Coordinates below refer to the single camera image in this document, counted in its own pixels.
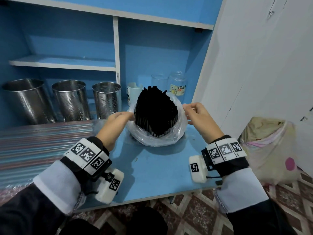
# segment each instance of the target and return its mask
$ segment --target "white mug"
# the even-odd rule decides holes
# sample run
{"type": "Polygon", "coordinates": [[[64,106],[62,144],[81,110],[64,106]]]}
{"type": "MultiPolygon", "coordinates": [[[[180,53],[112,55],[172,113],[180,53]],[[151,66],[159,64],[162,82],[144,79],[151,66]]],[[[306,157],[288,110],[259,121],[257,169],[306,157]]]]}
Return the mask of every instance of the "white mug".
{"type": "Polygon", "coordinates": [[[143,85],[136,85],[135,82],[130,82],[127,84],[127,103],[130,106],[131,103],[135,103],[138,99],[138,96],[142,92],[143,85]]]}

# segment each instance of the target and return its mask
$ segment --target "pink dot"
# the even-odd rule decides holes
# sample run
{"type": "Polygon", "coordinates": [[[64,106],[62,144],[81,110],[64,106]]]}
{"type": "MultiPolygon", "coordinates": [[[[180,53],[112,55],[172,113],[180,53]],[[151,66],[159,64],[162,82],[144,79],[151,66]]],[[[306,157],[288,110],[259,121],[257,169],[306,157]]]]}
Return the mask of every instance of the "pink dot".
{"type": "Polygon", "coordinates": [[[295,160],[293,158],[287,158],[285,166],[288,171],[293,171],[295,169],[295,160]]]}

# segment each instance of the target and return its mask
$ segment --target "tiled floor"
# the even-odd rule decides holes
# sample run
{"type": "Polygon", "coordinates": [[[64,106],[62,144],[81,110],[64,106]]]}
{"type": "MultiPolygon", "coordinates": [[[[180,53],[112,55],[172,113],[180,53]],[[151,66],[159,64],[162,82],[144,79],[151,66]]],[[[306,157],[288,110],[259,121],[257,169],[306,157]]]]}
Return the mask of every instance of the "tiled floor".
{"type": "MultiPolygon", "coordinates": [[[[298,234],[313,235],[312,178],[301,172],[297,182],[264,188],[284,209],[298,234]]],[[[101,233],[105,235],[124,234],[125,224],[141,206],[151,206],[162,214],[168,224],[168,234],[233,234],[230,221],[218,212],[212,190],[177,195],[173,204],[169,203],[168,198],[163,198],[80,213],[74,215],[74,218],[84,218],[96,227],[101,227],[101,233]]]]}

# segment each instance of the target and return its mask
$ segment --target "stainless steel cup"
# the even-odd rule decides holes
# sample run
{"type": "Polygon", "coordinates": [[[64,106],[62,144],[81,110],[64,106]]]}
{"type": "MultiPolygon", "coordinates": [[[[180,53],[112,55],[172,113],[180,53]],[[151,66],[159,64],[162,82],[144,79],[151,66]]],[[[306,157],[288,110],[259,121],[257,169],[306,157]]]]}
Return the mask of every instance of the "stainless steel cup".
{"type": "Polygon", "coordinates": [[[114,82],[100,82],[92,86],[98,119],[122,111],[121,86],[114,82]]]}
{"type": "Polygon", "coordinates": [[[65,80],[52,85],[64,122],[90,120],[86,84],[65,80]]]}
{"type": "Polygon", "coordinates": [[[16,114],[30,124],[55,123],[56,116],[46,94],[44,82],[39,79],[20,79],[2,85],[7,100],[16,114]]]}

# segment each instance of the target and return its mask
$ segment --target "hand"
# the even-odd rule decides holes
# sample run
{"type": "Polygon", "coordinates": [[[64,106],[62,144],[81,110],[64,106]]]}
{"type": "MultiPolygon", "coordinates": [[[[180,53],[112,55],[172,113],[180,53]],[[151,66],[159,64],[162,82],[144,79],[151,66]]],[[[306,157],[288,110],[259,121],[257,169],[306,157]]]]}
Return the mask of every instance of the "hand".
{"type": "Polygon", "coordinates": [[[110,115],[107,122],[97,134],[97,138],[101,140],[103,146],[110,152],[115,146],[115,141],[122,133],[125,125],[129,120],[134,120],[132,112],[116,112],[110,115]]]}
{"type": "Polygon", "coordinates": [[[183,104],[188,124],[193,125],[201,134],[206,143],[210,144],[215,139],[224,136],[223,132],[210,116],[205,107],[197,102],[191,104],[183,104]]]}

